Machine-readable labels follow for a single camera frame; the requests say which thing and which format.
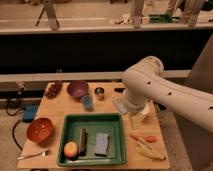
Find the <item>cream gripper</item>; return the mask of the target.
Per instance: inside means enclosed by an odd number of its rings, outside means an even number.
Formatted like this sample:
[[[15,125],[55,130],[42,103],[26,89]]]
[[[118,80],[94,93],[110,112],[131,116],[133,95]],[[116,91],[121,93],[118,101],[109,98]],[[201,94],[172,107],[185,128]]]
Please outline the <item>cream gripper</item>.
[[[148,116],[149,112],[150,112],[150,107],[145,106],[144,109],[141,111],[130,113],[129,120],[130,120],[131,128],[133,130],[138,129],[141,126],[143,120]]]

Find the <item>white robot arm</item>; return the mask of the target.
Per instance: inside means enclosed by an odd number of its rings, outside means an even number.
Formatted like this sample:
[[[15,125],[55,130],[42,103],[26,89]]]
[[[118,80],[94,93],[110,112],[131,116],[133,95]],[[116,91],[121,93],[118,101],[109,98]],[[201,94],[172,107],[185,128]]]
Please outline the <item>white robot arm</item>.
[[[148,99],[213,132],[213,95],[182,86],[162,77],[164,66],[148,56],[123,72],[126,89],[122,102],[129,112],[142,111]]]

